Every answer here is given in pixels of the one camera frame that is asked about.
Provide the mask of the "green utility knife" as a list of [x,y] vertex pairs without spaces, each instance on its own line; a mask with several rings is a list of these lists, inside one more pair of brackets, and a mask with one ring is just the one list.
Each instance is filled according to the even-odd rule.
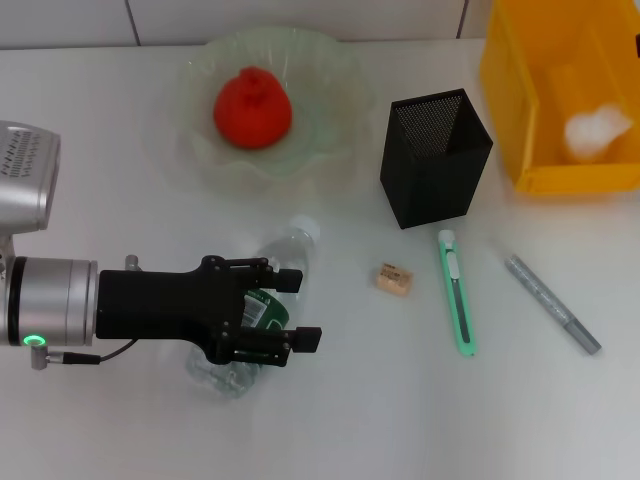
[[438,233],[438,244],[454,338],[459,352],[472,357],[477,352],[477,346],[454,232],[441,230]]

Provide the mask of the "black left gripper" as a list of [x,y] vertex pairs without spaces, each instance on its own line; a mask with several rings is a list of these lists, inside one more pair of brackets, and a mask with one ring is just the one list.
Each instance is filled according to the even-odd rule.
[[275,269],[267,258],[205,256],[183,273],[104,270],[99,275],[97,338],[181,340],[214,364],[284,367],[291,353],[315,353],[319,327],[268,330],[241,327],[246,290],[296,294],[304,274]]

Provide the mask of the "white paper ball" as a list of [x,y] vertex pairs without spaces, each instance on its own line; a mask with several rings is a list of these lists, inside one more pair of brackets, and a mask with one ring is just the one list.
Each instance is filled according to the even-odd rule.
[[564,144],[572,160],[594,162],[632,126],[633,120],[618,105],[604,104],[572,116],[565,124]]

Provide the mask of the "red round fruit toy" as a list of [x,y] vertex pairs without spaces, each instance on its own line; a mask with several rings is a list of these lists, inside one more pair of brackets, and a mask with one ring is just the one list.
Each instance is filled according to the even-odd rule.
[[291,129],[293,108],[278,79],[250,66],[229,80],[216,97],[213,121],[221,136],[244,149],[262,149]]

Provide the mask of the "pale green glass fruit bowl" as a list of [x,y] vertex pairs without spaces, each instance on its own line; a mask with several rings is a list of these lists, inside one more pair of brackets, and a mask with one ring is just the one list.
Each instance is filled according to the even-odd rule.
[[[263,149],[232,145],[213,121],[217,95],[246,67],[273,74],[292,105],[291,129]],[[202,170],[246,170],[281,180],[349,156],[373,104],[370,84],[348,44],[313,30],[263,26],[200,47],[180,72],[172,115]]]

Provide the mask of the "beige eraser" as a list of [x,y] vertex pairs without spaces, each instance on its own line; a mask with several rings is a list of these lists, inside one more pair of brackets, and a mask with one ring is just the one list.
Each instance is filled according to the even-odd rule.
[[384,292],[406,297],[412,289],[414,274],[389,263],[382,263],[374,275],[375,286]]

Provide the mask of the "yellow plastic bin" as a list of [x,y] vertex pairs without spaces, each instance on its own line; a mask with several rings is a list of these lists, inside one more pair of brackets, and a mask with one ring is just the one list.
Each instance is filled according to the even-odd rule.
[[[640,5],[494,0],[480,78],[514,188],[535,195],[640,188]],[[588,159],[566,125],[613,106],[631,128]]]

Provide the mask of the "grey marker pen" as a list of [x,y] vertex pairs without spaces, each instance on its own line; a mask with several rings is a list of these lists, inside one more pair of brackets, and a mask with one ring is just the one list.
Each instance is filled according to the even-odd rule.
[[504,263],[525,290],[589,355],[595,355],[602,349],[595,337],[520,257],[511,255]]

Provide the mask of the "clear green-label water bottle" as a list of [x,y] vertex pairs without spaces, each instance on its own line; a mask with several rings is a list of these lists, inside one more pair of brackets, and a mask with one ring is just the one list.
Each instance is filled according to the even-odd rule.
[[[310,268],[319,239],[318,224],[307,216],[296,216],[288,226],[271,235],[256,252],[269,260],[274,270],[295,269],[303,273],[297,294],[275,290],[252,290],[245,296],[242,324],[269,330],[284,330],[301,322]],[[217,401],[238,399],[256,383],[263,367],[257,364],[230,363],[215,365],[194,346],[186,359],[191,379],[207,389]]]

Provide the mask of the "black mesh pen holder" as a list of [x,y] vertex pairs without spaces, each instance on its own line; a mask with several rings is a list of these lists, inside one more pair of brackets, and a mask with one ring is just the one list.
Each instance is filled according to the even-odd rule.
[[463,89],[393,102],[380,182],[399,227],[466,215],[492,147]]

